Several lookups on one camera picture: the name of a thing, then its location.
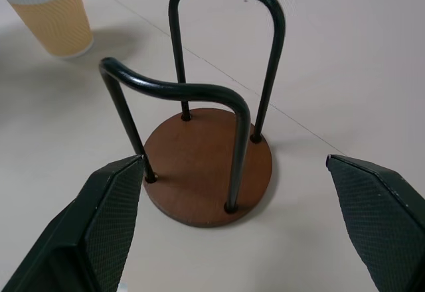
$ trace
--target black metal frame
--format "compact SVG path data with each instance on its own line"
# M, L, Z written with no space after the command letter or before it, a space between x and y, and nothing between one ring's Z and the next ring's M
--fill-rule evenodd
M255 122L254 133L251 141L254 143L261 142L261 130L266 117L267 107L272 95L272 88L285 38L285 16L278 0L259 0L269 9L274 23L274 37L272 50L268 61L266 78L262 90L260 105L258 107L257 118ZM169 24L171 31L171 40L173 42L173 52L175 60L175 68L177 71L177 79L179 83L186 83L185 65L183 61L183 45L181 44L180 24L179 24L179 2L180 0L170 0L168 8ZM187 101L181 102L183 111L182 119L189 121L191 119L189 104Z
M274 21L274 37L254 133L251 136L251 141L253 143L259 143L262 140L261 130L264 118L266 117L285 37L285 17L279 2L277 0L259 1L265 4L272 14ZM119 82L140 93L155 98L180 101L183 110L182 120L184 121L189 121L191 119L188 101L220 103L230 107L235 112L236 134L232 156L232 168L230 172L228 198L224 205L224 209L228 213L235 212L237 209L236 201L242 181L244 160L250 133L250 110L245 100L229 88L212 84L186 84L183 47L181 44L179 26L179 2L180 0L170 0L169 2L169 23L178 83L161 82L147 78L126 68L114 58L104 58L100 62L100 73L115 103L115 107L121 117L121 121L133 145L134 151L144 157L146 181L148 183L154 183L157 177L153 172L145 149L143 148L143 143L140 140L139 133L137 132L137 128Z
M226 105L234 111L236 114L236 134L234 138L228 199L224 207L229 213L236 211L236 200L242 180L251 124L250 110L245 100L235 91L222 86L212 84L178 84L153 80L126 68L115 58L104 58L100 61L99 69L134 151L139 155L143 155L145 159L146 181L149 183L154 183L156 176L143 148L119 82L135 91L153 96L154 98L174 101L215 102Z

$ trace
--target curved metal rod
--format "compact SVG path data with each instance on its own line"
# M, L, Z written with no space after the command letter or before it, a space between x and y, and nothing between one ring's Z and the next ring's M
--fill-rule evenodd
M133 118L128 109L126 99L118 82L140 93L154 98L173 101L215 102L230 107L236 114L236 134L234 138L232 168L228 199L225 205L227 212L236 211L240 182L242 180L246 148L250 133L251 116L245 100L235 91L212 84L178 84L162 82L147 78L126 68L115 58L104 58L99 64L100 74L115 103L131 144L137 154L145 155L146 165L150 167L146 152L140 141Z
M272 88L285 38L285 17L278 0L259 0L269 9L274 23L274 36L272 50L268 61L266 78L261 94L260 105L258 107L257 119L255 122L254 134L251 141L254 143L261 142L261 130L266 117L268 103L272 95ZM173 52L175 67L177 71L177 79L179 83L186 82L185 65L183 61L183 46L181 44L180 24L179 24L179 2L180 0L170 0L168 7L168 17L171 31L171 41L173 43ZM182 119L190 120L189 104L187 101L181 102L183 111Z

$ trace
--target wooden base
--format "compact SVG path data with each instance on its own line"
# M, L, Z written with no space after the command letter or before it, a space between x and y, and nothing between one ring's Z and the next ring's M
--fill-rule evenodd
M230 181L235 115L221 109L191 110L164 121L146 141L145 149L158 175L143 182L152 202L166 215L196 227L233 222L252 210L263 197L272 175L272 154L263 138L248 142L238 210L224 211Z

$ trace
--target beige table surface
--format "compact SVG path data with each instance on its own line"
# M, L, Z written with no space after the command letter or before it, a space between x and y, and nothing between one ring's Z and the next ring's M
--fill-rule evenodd
M270 189L241 222L202 230L142 191L129 291L376 291L352 247L328 153L400 172L425 195L425 0L280 0L288 24L264 135ZM84 0L96 43L50 57L0 0L0 286L89 174L131 155L97 71L115 56L176 81L168 0ZM182 0L187 79L228 86L256 116L272 39L253 0ZM146 140L179 103L125 90Z

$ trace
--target disposable coffee cup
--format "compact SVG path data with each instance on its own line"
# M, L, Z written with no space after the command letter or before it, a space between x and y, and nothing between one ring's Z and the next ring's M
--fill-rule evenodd
M8 2L51 55L75 57L93 45L93 34L82 0Z

